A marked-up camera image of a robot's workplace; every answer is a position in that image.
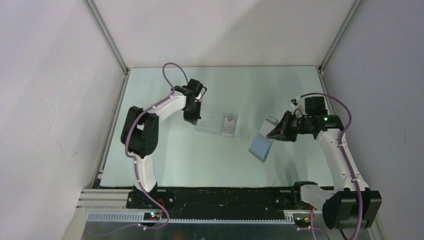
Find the perforated metal strip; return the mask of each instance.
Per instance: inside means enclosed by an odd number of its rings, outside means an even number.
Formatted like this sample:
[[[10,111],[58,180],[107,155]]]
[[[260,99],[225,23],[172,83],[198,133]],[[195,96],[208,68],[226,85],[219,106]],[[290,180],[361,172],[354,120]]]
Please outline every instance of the perforated metal strip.
[[[144,220],[145,212],[136,211],[89,211],[87,213],[87,222],[120,222],[120,223],[135,223],[135,222],[156,222],[155,220]],[[279,220],[221,220],[221,219],[174,219],[170,223],[180,224],[293,224],[293,214],[285,213],[285,219]]]

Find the robotic arm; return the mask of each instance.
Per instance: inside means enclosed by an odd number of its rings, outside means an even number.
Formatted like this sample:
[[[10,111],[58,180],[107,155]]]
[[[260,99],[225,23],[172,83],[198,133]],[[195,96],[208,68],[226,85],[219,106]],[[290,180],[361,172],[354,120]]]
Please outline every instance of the robotic arm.
[[[371,227],[382,203],[378,191],[371,191],[368,184],[359,173],[345,136],[341,140],[347,155],[345,160],[339,145],[339,136],[344,126],[337,115],[328,115],[325,100],[322,96],[305,99],[305,113],[298,114],[302,107],[300,99],[293,99],[295,111],[286,111],[280,123],[267,135],[269,139],[283,142],[295,142],[297,134],[311,134],[321,147],[327,160],[335,194],[321,189],[314,182],[297,182],[294,184],[295,198],[311,204],[322,211],[324,222],[329,229],[354,228],[357,224],[359,203],[354,181],[357,181],[362,195],[363,212],[361,227]],[[351,176],[350,163],[354,179]]]
[[[190,79],[187,86],[176,86],[172,97],[158,105],[153,105],[152,110],[140,118],[137,126],[142,127],[142,129],[136,128],[132,132],[128,151],[133,153],[137,159],[137,171],[141,178],[141,185],[147,192],[150,192],[156,186],[151,154],[158,145],[159,124],[176,111],[183,110],[184,120],[195,125],[201,119],[200,100],[203,88],[203,84],[195,79]],[[143,109],[136,106],[128,110],[120,137],[121,143],[125,144],[131,125],[142,112]],[[138,182],[134,185],[141,191]]]

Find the white wall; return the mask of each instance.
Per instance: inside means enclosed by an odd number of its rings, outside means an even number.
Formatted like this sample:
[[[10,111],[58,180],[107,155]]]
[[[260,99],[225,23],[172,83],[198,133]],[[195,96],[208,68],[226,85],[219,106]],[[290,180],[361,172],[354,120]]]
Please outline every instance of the white wall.
[[[123,79],[82,0],[0,2],[0,239],[60,239]]]
[[[319,65],[353,0],[96,0],[129,67]]]
[[[424,1],[364,1],[325,70],[390,240],[423,239]]]

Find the gray wall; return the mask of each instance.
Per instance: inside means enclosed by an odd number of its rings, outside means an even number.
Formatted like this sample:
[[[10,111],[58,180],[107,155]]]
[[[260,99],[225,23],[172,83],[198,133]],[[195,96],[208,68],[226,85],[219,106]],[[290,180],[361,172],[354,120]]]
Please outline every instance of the gray wall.
[[[58,240],[123,81],[82,0],[0,1],[0,239]]]
[[[393,240],[422,239],[423,46],[424,1],[364,1],[324,72],[352,111],[349,148]]]

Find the table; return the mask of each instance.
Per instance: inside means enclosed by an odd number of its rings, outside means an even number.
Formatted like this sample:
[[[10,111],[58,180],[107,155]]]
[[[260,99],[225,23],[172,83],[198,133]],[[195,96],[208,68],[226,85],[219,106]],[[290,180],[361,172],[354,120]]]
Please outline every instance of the table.
[[[161,187],[283,187],[296,181],[332,186],[324,154],[311,135],[296,142],[274,141],[265,162],[248,152],[267,116],[281,119],[297,95],[323,92],[314,66],[186,67],[188,78],[207,87],[202,110],[237,114],[234,137],[196,131],[174,113],[159,126],[153,153],[154,175]],[[167,68],[174,85],[185,84],[178,68]],[[130,187],[135,182],[132,161],[120,136],[128,109],[162,99],[170,87],[161,68],[132,68],[100,185]]]

